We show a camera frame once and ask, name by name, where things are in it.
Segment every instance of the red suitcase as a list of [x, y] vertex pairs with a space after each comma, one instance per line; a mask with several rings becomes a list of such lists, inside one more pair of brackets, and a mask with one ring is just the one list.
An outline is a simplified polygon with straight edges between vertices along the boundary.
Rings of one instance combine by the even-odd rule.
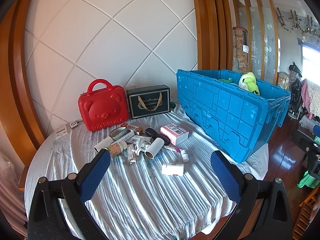
[[[103, 83], [107, 87], [92, 91], [98, 83]], [[87, 93], [79, 97], [78, 105], [83, 122], [91, 132], [129, 119], [124, 88], [113, 86], [104, 79], [93, 81], [89, 85]]]

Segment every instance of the suitcase handle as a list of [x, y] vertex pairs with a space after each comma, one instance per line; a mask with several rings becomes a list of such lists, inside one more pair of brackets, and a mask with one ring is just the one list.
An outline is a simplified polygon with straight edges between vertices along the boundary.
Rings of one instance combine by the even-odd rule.
[[100, 79], [96, 79], [96, 80], [94, 80], [94, 81], [92, 81], [92, 82], [90, 83], [90, 85], [89, 85], [89, 87], [88, 87], [88, 91], [87, 91], [87, 96], [92, 95], [92, 89], [93, 89], [93, 87], [94, 87], [96, 84], [99, 84], [99, 83], [105, 84], [105, 85], [107, 86], [108, 90], [113, 90], [113, 89], [115, 89], [115, 87], [114, 87], [113, 85], [111, 85], [110, 82], [108, 82], [108, 81], [105, 80], [105, 79], [101, 79], [101, 78], [100, 78]]

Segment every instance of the white paper roll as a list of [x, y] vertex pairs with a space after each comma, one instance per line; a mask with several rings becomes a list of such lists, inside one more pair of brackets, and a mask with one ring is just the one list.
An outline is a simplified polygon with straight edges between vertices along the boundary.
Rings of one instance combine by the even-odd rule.
[[164, 146], [164, 140], [161, 138], [157, 138], [154, 140], [153, 143], [146, 149], [144, 154], [150, 158], [153, 159], [156, 157], [157, 153], [161, 150], [161, 148]]
[[110, 136], [108, 136], [107, 138], [99, 142], [97, 145], [95, 145], [93, 148], [98, 153], [101, 149], [104, 149], [110, 146], [111, 143], [113, 143], [113, 139]]

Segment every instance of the diamond pattern wall panel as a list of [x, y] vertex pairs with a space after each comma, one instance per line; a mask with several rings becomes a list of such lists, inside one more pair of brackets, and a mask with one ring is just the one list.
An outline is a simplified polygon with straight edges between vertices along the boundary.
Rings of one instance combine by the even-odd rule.
[[175, 98], [177, 69], [197, 68], [193, 0], [32, 0], [26, 29], [28, 81], [48, 134], [81, 120], [77, 100], [96, 78], [166, 84]]

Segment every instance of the blue storage bin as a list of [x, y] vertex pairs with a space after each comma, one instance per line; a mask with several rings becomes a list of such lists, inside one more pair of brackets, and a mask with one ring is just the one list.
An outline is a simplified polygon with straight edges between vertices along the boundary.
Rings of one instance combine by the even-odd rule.
[[178, 100], [186, 114], [236, 162], [245, 161], [282, 126], [291, 94], [257, 79], [260, 96], [219, 79], [241, 74], [230, 70], [178, 70]]

